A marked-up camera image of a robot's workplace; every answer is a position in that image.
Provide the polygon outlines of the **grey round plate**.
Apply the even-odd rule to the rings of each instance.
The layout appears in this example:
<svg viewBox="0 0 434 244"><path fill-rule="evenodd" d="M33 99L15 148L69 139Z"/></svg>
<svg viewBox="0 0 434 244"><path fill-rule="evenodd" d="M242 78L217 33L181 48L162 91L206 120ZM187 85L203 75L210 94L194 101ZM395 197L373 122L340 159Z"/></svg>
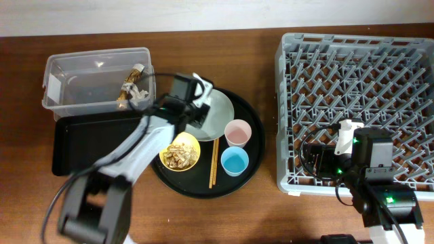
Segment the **grey round plate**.
<svg viewBox="0 0 434 244"><path fill-rule="evenodd" d="M198 129L192 125L187 125L185 129L186 133L202 142L212 141L223 136L226 125L235 116L233 103L221 91L213 89L205 103L210 106L210 110L203 126Z"/></svg>

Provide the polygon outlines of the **yellow plastic bowl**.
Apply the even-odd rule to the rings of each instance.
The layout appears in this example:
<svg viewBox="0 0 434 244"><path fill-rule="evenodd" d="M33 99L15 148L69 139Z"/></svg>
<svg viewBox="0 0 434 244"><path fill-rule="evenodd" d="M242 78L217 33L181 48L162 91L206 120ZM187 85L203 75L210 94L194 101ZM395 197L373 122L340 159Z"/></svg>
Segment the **yellow plastic bowl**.
<svg viewBox="0 0 434 244"><path fill-rule="evenodd" d="M177 136L176 136L176 138L173 140L173 142L171 143L171 144L182 144L182 143L185 143L185 144L188 144L188 145L191 145L191 146L193 146L197 151L198 151L198 153L199 153L199 158L200 158L200 154L201 154L201 148L200 148L200 145L199 145L199 142L197 141L197 139L194 137L194 136L192 136L191 134L188 134L188 133L186 133L186 132L182 132L181 134L178 134ZM159 152L159 159L160 159L160 161L163 163L163 157L162 157L162 153L163 152L165 152L165 150L167 149L167 147L165 148L165 149L163 149L162 151L160 151ZM186 170L189 170L190 168L192 168L193 166L191 166L190 168L187 168L187 169L184 169L184 170L174 170L174 169L170 169L169 167L167 167L164 163L163 163L163 165L167 168L167 169L169 169L169 170L171 170L171 171L177 171L177 172L181 172L181 171L186 171Z"/></svg>

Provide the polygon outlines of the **peanut shells and rice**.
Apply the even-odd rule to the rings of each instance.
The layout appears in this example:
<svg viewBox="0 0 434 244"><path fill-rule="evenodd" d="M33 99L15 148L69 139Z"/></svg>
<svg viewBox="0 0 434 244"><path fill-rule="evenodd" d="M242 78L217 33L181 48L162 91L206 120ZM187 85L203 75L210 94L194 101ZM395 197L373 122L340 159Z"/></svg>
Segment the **peanut shells and rice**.
<svg viewBox="0 0 434 244"><path fill-rule="evenodd" d="M170 144L162 153L163 163L174 170L184 170L195 164L199 158L198 151L191 145Z"/></svg>

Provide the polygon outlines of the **wooden chopstick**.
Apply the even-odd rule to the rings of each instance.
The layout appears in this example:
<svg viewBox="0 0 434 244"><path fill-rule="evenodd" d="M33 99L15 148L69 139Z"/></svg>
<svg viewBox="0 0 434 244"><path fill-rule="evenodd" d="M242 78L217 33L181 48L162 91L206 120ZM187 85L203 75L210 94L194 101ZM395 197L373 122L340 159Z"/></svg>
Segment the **wooden chopstick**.
<svg viewBox="0 0 434 244"><path fill-rule="evenodd" d="M217 172L217 165L218 165L218 151L219 151L219 144L220 144L220 138L216 138L214 141L214 158L213 158L213 174L212 174L212 186L216 184L216 172Z"/></svg>
<svg viewBox="0 0 434 244"><path fill-rule="evenodd" d="M214 163L215 163L215 158L216 158L217 146L218 146L218 138L213 141L212 161L211 161L210 178L209 178L209 184L208 184L209 189L211 189L213 186Z"/></svg>

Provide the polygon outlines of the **brown paper wrapper stick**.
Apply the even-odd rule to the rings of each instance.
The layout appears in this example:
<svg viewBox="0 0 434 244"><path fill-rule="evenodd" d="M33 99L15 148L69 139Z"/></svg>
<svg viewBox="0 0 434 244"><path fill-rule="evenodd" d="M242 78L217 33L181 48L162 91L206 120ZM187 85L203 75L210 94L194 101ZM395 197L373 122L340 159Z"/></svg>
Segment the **brown paper wrapper stick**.
<svg viewBox="0 0 434 244"><path fill-rule="evenodd" d="M130 74L125 78L124 83L135 83L139 80L139 78L141 78L142 74L143 74L143 70L144 70L144 65L142 64L135 64L132 68L132 70L130 71Z"/></svg>

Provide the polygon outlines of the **pink plastic cup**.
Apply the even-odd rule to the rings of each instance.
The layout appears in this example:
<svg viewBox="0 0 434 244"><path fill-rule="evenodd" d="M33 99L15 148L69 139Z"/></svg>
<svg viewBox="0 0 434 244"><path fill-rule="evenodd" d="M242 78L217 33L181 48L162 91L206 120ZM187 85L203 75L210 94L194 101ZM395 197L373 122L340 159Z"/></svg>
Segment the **pink plastic cup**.
<svg viewBox="0 0 434 244"><path fill-rule="evenodd" d="M252 136L252 128L248 122L234 119L226 125L224 136L229 146L243 148Z"/></svg>

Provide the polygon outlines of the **blue plastic cup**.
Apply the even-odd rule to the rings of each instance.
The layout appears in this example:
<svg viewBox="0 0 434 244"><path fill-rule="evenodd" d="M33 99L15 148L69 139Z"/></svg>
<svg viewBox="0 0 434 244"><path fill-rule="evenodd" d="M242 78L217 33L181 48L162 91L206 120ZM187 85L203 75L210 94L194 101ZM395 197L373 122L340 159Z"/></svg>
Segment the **blue plastic cup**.
<svg viewBox="0 0 434 244"><path fill-rule="evenodd" d="M229 176L237 177L247 169L250 159L244 149L231 146L223 151L220 162Z"/></svg>

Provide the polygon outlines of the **white paper napkin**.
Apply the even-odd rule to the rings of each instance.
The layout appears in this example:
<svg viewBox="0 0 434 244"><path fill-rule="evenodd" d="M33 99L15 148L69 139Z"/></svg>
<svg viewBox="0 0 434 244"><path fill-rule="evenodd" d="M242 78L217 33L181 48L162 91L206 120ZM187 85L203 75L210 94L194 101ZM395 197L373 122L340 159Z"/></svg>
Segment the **white paper napkin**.
<svg viewBox="0 0 434 244"><path fill-rule="evenodd" d="M124 83L121 87L120 100L141 100L145 99L149 93L145 90L139 90L135 83Z"/></svg>

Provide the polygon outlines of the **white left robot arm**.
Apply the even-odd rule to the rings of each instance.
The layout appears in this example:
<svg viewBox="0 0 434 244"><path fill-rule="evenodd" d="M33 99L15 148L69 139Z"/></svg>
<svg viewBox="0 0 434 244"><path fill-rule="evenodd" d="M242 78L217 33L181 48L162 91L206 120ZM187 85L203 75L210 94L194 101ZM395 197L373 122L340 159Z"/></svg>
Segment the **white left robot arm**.
<svg viewBox="0 0 434 244"><path fill-rule="evenodd" d="M57 231L76 243L132 243L133 186L157 154L187 125L201 127L210 99L165 96L108 155L74 173L59 190L64 201Z"/></svg>

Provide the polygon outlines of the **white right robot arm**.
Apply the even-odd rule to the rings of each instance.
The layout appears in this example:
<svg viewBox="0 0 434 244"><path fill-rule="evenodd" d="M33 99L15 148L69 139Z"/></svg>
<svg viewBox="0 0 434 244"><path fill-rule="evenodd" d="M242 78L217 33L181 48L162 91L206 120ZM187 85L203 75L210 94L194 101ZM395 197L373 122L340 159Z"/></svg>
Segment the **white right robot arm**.
<svg viewBox="0 0 434 244"><path fill-rule="evenodd" d="M346 186L349 204L362 216L373 243L424 243L420 205L414 191L393 180L392 143L356 140L349 153L331 146L302 143L301 165L314 178Z"/></svg>

